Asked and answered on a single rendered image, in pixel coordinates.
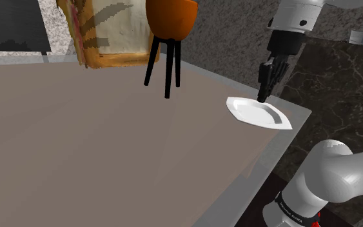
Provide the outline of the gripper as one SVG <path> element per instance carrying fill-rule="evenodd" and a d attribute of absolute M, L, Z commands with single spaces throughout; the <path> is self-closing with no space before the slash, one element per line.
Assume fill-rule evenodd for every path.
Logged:
<path fill-rule="evenodd" d="M 267 50 L 270 52 L 268 60 L 274 59 L 274 61 L 260 64 L 258 102 L 264 103 L 270 95 L 270 86 L 273 77 L 273 86 L 276 86 L 284 77 L 289 68 L 289 56 L 298 54 L 305 38 L 305 33 L 284 30 L 272 31 Z"/>

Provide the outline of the white pointed oval plate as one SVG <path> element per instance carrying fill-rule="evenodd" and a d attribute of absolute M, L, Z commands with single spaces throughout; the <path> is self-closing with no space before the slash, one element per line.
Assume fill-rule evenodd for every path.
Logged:
<path fill-rule="evenodd" d="M 228 97 L 226 106 L 239 121 L 273 130 L 292 130 L 289 119 L 277 108 L 254 99 Z"/>

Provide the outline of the orange chair with black legs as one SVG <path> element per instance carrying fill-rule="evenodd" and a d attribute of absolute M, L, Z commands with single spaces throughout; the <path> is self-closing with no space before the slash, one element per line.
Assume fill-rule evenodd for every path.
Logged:
<path fill-rule="evenodd" d="M 161 43 L 166 44 L 166 75 L 164 97 L 170 97 L 172 75 L 181 85 L 181 42 L 191 32 L 197 17 L 198 3 L 193 0 L 146 0 L 146 16 L 153 41 L 144 85 L 149 85 Z"/>

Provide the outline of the brown table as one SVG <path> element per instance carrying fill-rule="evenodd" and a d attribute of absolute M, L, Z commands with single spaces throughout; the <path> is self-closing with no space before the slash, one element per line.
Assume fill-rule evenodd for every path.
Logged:
<path fill-rule="evenodd" d="M 0 227 L 233 227 L 310 111 L 242 123 L 256 90 L 188 63 L 166 99 L 165 64 L 0 65 Z"/>

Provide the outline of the black flat screen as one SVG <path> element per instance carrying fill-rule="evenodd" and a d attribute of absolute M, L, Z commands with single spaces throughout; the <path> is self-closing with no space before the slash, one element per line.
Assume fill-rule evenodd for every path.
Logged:
<path fill-rule="evenodd" d="M 0 52 L 51 50 L 38 0 L 0 0 Z"/>

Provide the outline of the wooden framed wall picture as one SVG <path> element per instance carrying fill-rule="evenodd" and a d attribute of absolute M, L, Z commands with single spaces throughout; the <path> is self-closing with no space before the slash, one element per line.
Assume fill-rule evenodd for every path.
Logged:
<path fill-rule="evenodd" d="M 80 65 L 98 69 L 147 65 L 153 33 L 146 0 L 55 0 Z"/>

